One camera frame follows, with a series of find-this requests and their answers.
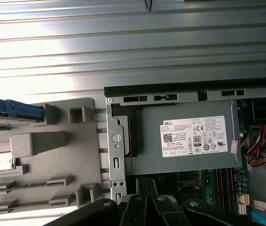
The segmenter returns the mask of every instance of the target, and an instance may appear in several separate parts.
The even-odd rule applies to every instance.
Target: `dell power supply label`
[[[164,158],[228,151],[224,116],[164,121],[160,135]]]

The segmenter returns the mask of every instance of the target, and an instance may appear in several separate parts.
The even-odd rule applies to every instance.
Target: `white connector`
[[[266,210],[266,202],[254,200],[253,206],[258,210]]]
[[[249,206],[250,205],[250,197],[249,197],[249,195],[248,194],[242,194],[240,196],[240,202],[241,202],[241,204]]]
[[[238,204],[238,213],[240,215],[246,215],[247,214],[247,207],[246,207],[246,205],[239,203]]]

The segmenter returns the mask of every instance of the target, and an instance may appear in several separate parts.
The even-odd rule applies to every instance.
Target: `corrugated metal wall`
[[[94,98],[102,168],[108,167],[103,87],[246,77],[266,77],[265,0],[154,0],[150,14],[142,0],[0,0],[0,98]],[[40,225],[72,210],[0,220]]]

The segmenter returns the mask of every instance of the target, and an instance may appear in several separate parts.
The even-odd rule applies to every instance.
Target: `barcode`
[[[172,142],[172,134],[171,133],[165,133],[163,134],[163,139],[165,143]]]

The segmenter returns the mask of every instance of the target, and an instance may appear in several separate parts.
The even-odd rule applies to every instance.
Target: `motherboard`
[[[174,196],[178,204],[189,199],[201,199],[237,215],[250,217],[250,185],[247,161],[239,168],[195,170],[142,175],[153,178],[159,194]],[[134,183],[136,177],[128,177]],[[127,188],[129,194],[136,191]]]

